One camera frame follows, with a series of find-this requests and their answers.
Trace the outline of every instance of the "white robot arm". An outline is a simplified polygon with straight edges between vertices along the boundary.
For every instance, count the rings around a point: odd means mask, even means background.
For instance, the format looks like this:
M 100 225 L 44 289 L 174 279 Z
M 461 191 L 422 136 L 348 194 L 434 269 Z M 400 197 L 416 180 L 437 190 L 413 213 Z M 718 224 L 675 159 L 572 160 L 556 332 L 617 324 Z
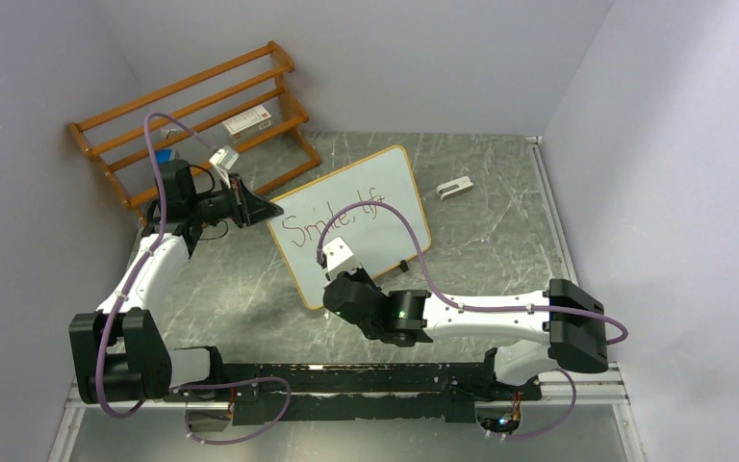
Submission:
M 502 340 L 510 345 L 497 349 L 495 375 L 498 382 L 514 386 L 559 367 L 589 373 L 607 370 L 601 322 L 533 311 L 535 306 L 550 305 L 602 310 L 600 303 L 570 281 L 552 279 L 547 291 L 521 295 L 446 295 L 461 307 L 525 307 L 517 313 L 464 311 L 428 291 L 382 293 L 342 238 L 328 243 L 323 253 L 329 281 L 324 288 L 324 307 L 358 325 L 368 339 L 399 347 L 450 337 Z
M 75 316 L 69 324 L 69 341 L 81 399 L 97 402 L 95 373 L 99 343 L 115 304 L 122 300 L 110 331 L 112 346 L 123 339 L 125 350 L 106 353 L 105 394 L 108 401 L 162 398 L 168 390 L 193 382 L 214 380 L 221 373 L 221 358 L 212 346 L 167 349 L 152 317 L 168 288 L 189 261 L 203 225 L 231 219 L 240 228 L 281 215 L 282 209 L 249 191 L 229 168 L 236 162 L 230 148 L 220 149 L 212 163 L 224 173 L 221 190 L 197 192 L 184 160 L 160 168 L 163 174 L 167 222 L 160 244 L 160 224 L 154 218 L 158 202 L 148 210 L 140 251 L 115 291 L 92 313 Z M 138 269 L 138 263 L 144 260 Z M 123 289 L 131 278 L 127 292 Z

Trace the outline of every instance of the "lavender wall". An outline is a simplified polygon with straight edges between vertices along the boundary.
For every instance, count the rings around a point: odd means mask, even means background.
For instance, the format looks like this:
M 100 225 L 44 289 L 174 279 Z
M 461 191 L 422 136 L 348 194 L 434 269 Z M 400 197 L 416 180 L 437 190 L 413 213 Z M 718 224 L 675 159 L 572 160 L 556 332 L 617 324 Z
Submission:
M 122 275 L 134 223 L 64 124 L 140 95 L 89 0 L 0 0 L 0 460 L 46 460 L 66 327 Z
M 545 141 L 650 460 L 739 460 L 739 1 L 617 0 Z
M 613 4 L 96 1 L 144 90 L 274 39 L 309 128 L 520 135 L 546 128 Z

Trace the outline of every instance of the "purple cable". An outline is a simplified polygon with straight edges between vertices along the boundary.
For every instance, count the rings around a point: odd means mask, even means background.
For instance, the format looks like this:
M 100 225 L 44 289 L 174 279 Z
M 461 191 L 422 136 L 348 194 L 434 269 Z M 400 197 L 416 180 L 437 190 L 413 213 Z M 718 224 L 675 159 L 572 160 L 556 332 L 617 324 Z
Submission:
M 540 428 L 539 430 L 532 431 L 530 433 L 507 436 L 505 438 L 506 440 L 520 441 L 520 440 L 527 440 L 529 438 L 534 438 L 536 436 L 544 435 L 548 433 L 549 431 L 553 430 L 554 428 L 556 428 L 557 426 L 559 426 L 560 424 L 562 424 L 562 422 L 564 422 L 571 415 L 571 413 L 573 412 L 573 407 L 576 406 L 576 385 L 573 383 L 573 378 L 568 373 L 568 371 L 565 371 L 564 369 L 555 369 L 555 371 L 561 372 L 563 375 L 565 375 L 565 378 L 568 379 L 568 382 L 571 383 L 571 404 L 568 405 L 568 409 L 566 409 L 565 412 L 563 412 L 562 415 L 559 416 L 559 419 L 553 421 L 553 423 L 543 428 Z
M 362 200 L 354 204 L 347 205 L 340 211 L 333 214 L 333 217 L 329 219 L 329 221 L 327 221 L 327 224 L 324 225 L 324 229 L 321 231 L 321 236 L 319 236 L 319 244 L 316 247 L 316 260 L 319 262 L 319 264 L 321 265 L 324 263 L 324 258 L 323 258 L 324 254 L 322 250 L 322 248 L 324 247 L 324 237 L 327 235 L 327 232 L 333 226 L 333 223 L 335 223 L 336 219 L 340 217 L 341 215 L 345 214 L 346 212 L 349 212 L 352 209 L 365 206 L 365 205 L 381 207 L 395 214 L 395 216 L 406 227 L 406 230 L 409 232 L 409 237 L 412 238 L 412 244 L 415 245 L 415 250 L 418 253 L 418 262 L 420 263 L 420 269 L 423 272 L 423 278 L 426 279 L 426 285 L 429 286 L 429 290 L 431 290 L 432 293 L 446 305 L 452 308 L 460 308 L 460 305 L 458 305 L 453 300 L 448 299 L 448 297 L 445 296 L 438 289 L 438 287 L 435 285 L 435 282 L 432 280 L 432 276 L 429 275 L 429 270 L 426 268 L 426 261 L 423 257 L 423 251 L 420 249 L 420 243 L 418 242 L 418 236 L 415 235 L 415 230 L 412 229 L 412 226 L 409 224 L 409 221 L 407 221 L 406 217 L 403 214 L 401 214 L 398 209 L 396 209 L 392 205 L 385 204 L 383 202 L 378 202 L 374 200 Z M 463 309 L 466 311 L 473 311 L 477 313 L 521 313 L 521 312 L 526 311 L 526 308 L 524 305 L 491 306 L 491 307 L 464 305 Z M 577 315 L 577 316 L 581 316 L 584 318 L 591 318 L 593 320 L 611 324 L 617 327 L 620 331 L 622 331 L 622 333 L 619 335 L 619 337 L 608 340 L 607 341 L 608 345 L 617 344 L 627 338 L 627 327 L 624 327 L 624 324 L 622 324 L 619 321 L 614 320 L 613 318 L 607 317 L 605 315 L 601 315 L 599 313 L 593 313 L 590 311 L 584 311 L 584 310 L 579 310 L 576 308 L 569 308 L 565 306 L 535 306 L 532 308 L 532 310 L 542 311 L 542 312 L 564 313 L 567 315 Z
M 103 378 L 103 371 L 106 367 L 106 348 L 109 347 L 109 335 L 112 332 L 112 325 L 115 323 L 117 312 L 119 312 L 120 307 L 123 306 L 123 301 L 128 299 L 129 291 L 135 284 L 135 281 L 138 278 L 138 274 L 140 274 L 140 270 L 142 270 L 145 262 L 147 262 L 149 257 L 154 253 L 154 250 L 160 246 L 160 243 L 163 241 L 163 236 L 165 235 L 166 231 L 166 198 L 164 197 L 163 193 L 163 175 L 160 173 L 160 166 L 157 164 L 157 156 L 154 154 L 154 144 L 151 142 L 151 129 L 149 128 L 151 117 L 154 116 L 167 118 L 168 120 L 177 124 L 183 130 L 195 136 L 210 149 L 214 149 L 214 146 L 210 144 L 207 140 L 205 140 L 202 136 L 196 133 L 188 125 L 177 120 L 171 115 L 168 115 L 166 113 L 149 113 L 143 119 L 142 130 L 143 137 L 145 138 L 145 147 L 148 148 L 148 157 L 151 160 L 151 167 L 154 169 L 154 181 L 155 183 L 157 183 L 157 191 L 160 195 L 160 232 L 157 234 L 157 239 L 154 240 L 154 243 L 150 247 L 148 247 L 149 251 L 144 253 L 142 257 L 140 257 L 137 263 L 132 267 L 132 270 L 129 272 L 129 277 L 126 278 L 126 283 L 123 284 L 123 288 L 120 290 L 120 294 L 117 295 L 117 300 L 115 300 L 115 304 L 112 306 L 112 311 L 109 312 L 109 316 L 106 318 L 106 324 L 103 326 L 103 334 L 100 336 L 100 346 L 97 350 L 97 368 L 94 373 L 94 388 L 97 392 L 97 401 L 100 403 L 100 407 L 101 409 L 103 409 L 103 412 L 116 419 L 125 419 L 134 414 L 142 406 L 143 400 L 138 401 L 138 403 L 135 404 L 134 407 L 124 412 L 115 411 L 106 400 L 106 389 Z
M 273 426 L 276 425 L 276 423 L 278 423 L 282 419 L 282 417 L 284 417 L 285 412 L 287 412 L 288 407 L 291 404 L 291 384 L 288 383 L 288 381 L 282 377 L 258 377 L 258 378 L 251 378 L 250 380 L 243 380 L 241 382 L 231 382 L 231 383 L 222 383 L 222 384 L 214 384 L 214 385 L 184 385 L 180 388 L 182 390 L 219 390 L 223 388 L 245 387 L 253 383 L 261 383 L 261 382 L 279 382 L 282 385 L 284 385 L 285 389 L 288 391 L 288 395 L 285 398 L 285 404 L 282 405 L 282 410 L 279 411 L 278 414 L 276 414 L 276 417 L 274 417 L 272 421 L 270 421 L 269 423 L 266 423 L 262 428 L 254 431 L 253 433 L 247 436 L 242 436 L 241 438 L 236 438 L 233 440 L 214 441 L 214 440 L 206 440 L 204 438 L 200 438 L 191 432 L 191 426 L 189 425 L 189 414 L 187 412 L 186 419 L 185 419 L 186 437 L 191 438 L 195 442 L 203 444 L 203 445 L 211 445 L 211 446 L 236 445 L 237 443 L 242 443 L 247 440 L 256 438 L 257 436 L 273 428 Z

